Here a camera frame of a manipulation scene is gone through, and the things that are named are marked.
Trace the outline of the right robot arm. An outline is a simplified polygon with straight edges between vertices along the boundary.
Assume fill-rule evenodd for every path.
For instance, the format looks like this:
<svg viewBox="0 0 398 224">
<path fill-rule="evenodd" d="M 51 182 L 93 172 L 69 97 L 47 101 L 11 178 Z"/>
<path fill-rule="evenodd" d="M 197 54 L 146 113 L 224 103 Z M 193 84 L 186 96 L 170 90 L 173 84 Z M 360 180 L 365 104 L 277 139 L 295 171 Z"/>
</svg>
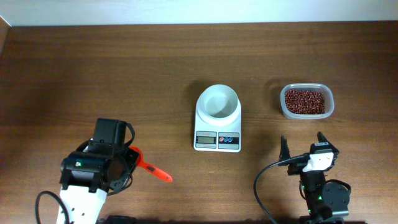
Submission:
<svg viewBox="0 0 398 224">
<path fill-rule="evenodd" d="M 326 179 L 325 173 L 334 167 L 340 152 L 321 132 L 317 138 L 309 152 L 291 157 L 287 140 L 281 137 L 279 162 L 288 168 L 288 175 L 300 177 L 299 192 L 306 201 L 308 215 L 301 216 L 299 223 L 343 223 L 349 215 L 351 186 Z"/>
</svg>

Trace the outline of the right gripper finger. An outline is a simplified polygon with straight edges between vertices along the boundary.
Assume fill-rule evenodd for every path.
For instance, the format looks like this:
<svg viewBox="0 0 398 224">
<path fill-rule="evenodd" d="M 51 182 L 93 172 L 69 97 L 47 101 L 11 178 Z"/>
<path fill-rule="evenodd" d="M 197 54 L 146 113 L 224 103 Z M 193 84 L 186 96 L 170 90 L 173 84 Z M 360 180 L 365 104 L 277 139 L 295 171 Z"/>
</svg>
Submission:
<svg viewBox="0 0 398 224">
<path fill-rule="evenodd" d="M 334 145 L 332 145 L 332 143 L 329 140 L 327 140 L 327 138 L 323 135 L 323 133 L 321 131 L 319 131 L 317 133 L 317 138 L 318 138 L 318 142 L 319 143 L 327 142 L 328 145 L 331 147 L 331 150 L 333 151 L 334 154 L 339 154 L 340 153 L 339 150 Z"/>
<path fill-rule="evenodd" d="M 286 166 L 287 160 L 291 158 L 287 140 L 284 136 L 280 137 L 280 153 L 278 166 Z"/>
</svg>

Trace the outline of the orange measuring scoop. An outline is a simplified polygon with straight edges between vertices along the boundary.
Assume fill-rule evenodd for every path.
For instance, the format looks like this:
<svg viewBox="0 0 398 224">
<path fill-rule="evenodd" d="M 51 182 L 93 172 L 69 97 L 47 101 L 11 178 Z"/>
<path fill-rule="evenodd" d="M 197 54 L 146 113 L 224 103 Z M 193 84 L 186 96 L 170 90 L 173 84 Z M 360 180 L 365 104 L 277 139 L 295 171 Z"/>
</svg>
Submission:
<svg viewBox="0 0 398 224">
<path fill-rule="evenodd" d="M 130 146 L 129 148 L 139 154 L 139 157 L 138 157 L 137 162 L 136 162 L 136 166 L 137 167 L 143 168 L 144 170 L 146 170 L 147 172 L 149 172 L 153 176 L 157 177 L 158 179 L 163 180 L 164 182 L 168 182 L 168 183 L 173 182 L 173 178 L 171 177 L 171 175 L 169 175 L 168 173 L 166 173 L 162 169 L 159 169 L 158 167 L 153 166 L 152 164 L 145 162 L 144 161 L 144 155 L 143 155 L 142 151 L 138 147 Z"/>
</svg>

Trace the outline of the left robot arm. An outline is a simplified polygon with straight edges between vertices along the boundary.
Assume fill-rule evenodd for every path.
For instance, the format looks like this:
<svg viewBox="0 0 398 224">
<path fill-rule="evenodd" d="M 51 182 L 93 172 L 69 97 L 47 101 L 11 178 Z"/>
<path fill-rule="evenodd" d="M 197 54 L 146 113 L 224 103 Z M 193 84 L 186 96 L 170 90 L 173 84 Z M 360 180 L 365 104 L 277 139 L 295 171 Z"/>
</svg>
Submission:
<svg viewBox="0 0 398 224">
<path fill-rule="evenodd" d="M 96 223 L 107 197 L 126 190 L 139 154 L 129 146 L 135 137 L 131 124 L 97 119 L 94 136 L 61 163 L 62 186 L 57 223 Z"/>
</svg>

